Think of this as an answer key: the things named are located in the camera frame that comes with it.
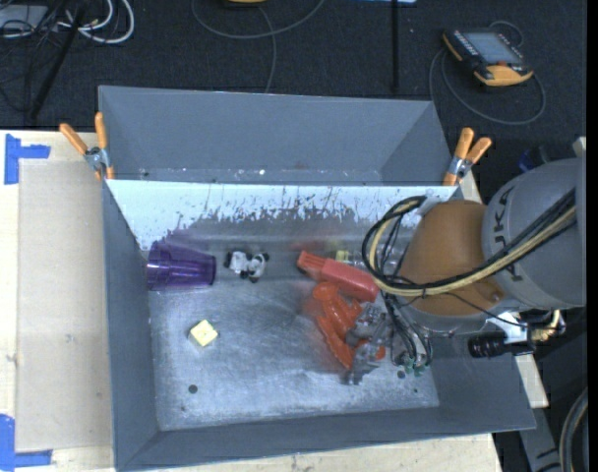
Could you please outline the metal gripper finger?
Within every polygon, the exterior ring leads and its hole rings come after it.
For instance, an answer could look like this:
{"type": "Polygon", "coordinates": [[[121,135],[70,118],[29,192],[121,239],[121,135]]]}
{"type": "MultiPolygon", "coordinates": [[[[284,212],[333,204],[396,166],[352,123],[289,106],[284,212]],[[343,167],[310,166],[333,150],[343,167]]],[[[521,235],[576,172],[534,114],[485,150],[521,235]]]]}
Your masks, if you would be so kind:
{"type": "Polygon", "coordinates": [[[359,345],[354,351],[355,363],[375,363],[382,361],[386,356],[386,348],[375,346],[370,343],[359,345]]]}
{"type": "Polygon", "coordinates": [[[379,365],[375,362],[361,362],[359,364],[354,364],[352,368],[344,374],[344,383],[346,385],[360,385],[364,378],[378,367],[379,365]]]}

